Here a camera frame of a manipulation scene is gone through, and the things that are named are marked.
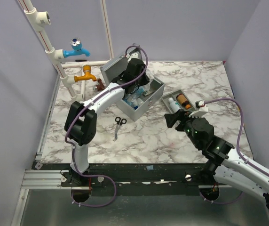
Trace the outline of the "grey metal medicine box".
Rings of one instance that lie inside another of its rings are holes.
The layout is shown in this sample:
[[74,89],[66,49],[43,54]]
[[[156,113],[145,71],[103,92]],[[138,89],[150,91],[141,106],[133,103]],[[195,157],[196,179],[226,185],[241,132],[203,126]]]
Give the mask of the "grey metal medicine box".
[[[121,54],[100,67],[105,84],[115,82],[118,85],[131,81],[139,75],[145,63],[138,48],[130,48],[127,55]],[[163,95],[164,83],[154,77],[149,70],[134,85],[125,87],[124,97],[116,102],[117,107],[131,120],[138,120]]]

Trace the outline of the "white medicine bottle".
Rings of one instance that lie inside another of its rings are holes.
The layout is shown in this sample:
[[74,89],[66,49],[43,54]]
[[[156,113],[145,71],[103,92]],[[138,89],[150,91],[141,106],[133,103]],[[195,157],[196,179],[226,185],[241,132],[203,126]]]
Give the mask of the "white medicine bottle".
[[169,102],[169,105],[170,105],[171,110],[172,110],[173,113],[176,113],[178,110],[181,109],[181,107],[179,106],[177,101],[175,101],[173,98],[169,98],[168,102]]

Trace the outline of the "brown medicine bottle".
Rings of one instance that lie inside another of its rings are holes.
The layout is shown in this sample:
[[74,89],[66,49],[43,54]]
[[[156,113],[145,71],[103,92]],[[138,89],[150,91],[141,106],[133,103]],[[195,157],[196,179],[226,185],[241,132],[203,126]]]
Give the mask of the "brown medicine bottle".
[[176,96],[176,100],[178,101],[178,103],[184,107],[186,110],[191,108],[191,104],[188,101],[188,99],[185,97],[184,94],[180,93]]

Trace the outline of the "grey plastic tray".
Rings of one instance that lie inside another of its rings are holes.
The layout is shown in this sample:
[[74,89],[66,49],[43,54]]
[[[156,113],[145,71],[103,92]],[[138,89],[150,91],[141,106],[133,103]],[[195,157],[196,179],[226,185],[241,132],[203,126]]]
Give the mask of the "grey plastic tray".
[[[190,109],[186,110],[186,109],[185,109],[184,107],[182,107],[182,106],[178,103],[178,101],[176,100],[176,96],[177,96],[178,94],[180,94],[180,93],[184,94],[185,97],[186,97],[186,98],[188,99],[188,101],[190,102],[190,104],[191,104],[191,108],[190,108]],[[169,99],[169,98],[173,98],[175,101],[177,101],[177,103],[179,104],[179,106],[181,107],[181,109],[183,109],[183,110],[185,110],[185,111],[188,111],[188,112],[191,113],[191,112],[193,112],[193,111],[196,110],[196,109],[195,109],[195,104],[188,98],[188,96],[187,96],[181,89],[177,89],[177,90],[172,91],[172,92],[170,92],[170,93],[164,94],[164,95],[162,96],[162,98],[161,98],[162,102],[163,102],[164,105],[166,106],[166,108],[167,108],[167,110],[168,110],[169,113],[173,113],[172,110],[171,110],[171,107],[170,107],[170,105],[169,105],[169,102],[168,102],[168,99]]]

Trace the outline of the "blue white bandage roll pack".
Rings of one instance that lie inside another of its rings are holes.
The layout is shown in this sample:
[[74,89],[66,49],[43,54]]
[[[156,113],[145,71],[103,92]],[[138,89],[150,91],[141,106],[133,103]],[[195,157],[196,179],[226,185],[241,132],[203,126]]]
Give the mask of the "blue white bandage roll pack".
[[137,99],[139,97],[138,94],[129,94],[128,96],[126,96],[123,100],[129,105],[132,106],[132,102]]

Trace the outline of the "white blue tube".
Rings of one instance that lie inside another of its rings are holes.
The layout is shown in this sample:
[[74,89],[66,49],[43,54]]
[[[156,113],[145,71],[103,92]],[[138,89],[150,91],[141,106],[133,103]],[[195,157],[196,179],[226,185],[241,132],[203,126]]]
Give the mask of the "white blue tube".
[[136,110],[143,104],[143,101],[140,98],[135,99],[132,102],[132,107]]

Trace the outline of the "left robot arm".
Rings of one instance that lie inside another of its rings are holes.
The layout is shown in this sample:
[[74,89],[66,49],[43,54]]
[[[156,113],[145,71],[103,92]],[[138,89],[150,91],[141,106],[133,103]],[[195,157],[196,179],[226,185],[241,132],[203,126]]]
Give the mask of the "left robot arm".
[[72,145],[71,168],[75,171],[72,175],[73,182],[83,186],[88,182],[88,144],[96,134],[98,116],[112,104],[122,100],[124,96],[135,88],[149,82],[145,78],[148,62],[132,58],[126,70],[101,93],[80,103],[75,101],[69,109],[64,129],[66,130],[65,142]]

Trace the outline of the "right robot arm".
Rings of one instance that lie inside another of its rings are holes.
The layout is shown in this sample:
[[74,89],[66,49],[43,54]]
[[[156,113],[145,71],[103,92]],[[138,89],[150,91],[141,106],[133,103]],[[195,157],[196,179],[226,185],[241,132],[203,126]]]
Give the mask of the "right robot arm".
[[185,132],[192,144],[207,158],[200,173],[207,185],[214,181],[230,185],[247,194],[260,198],[269,209],[269,169],[240,153],[231,143],[216,136],[214,127],[205,118],[191,118],[179,110],[164,115],[166,125]]

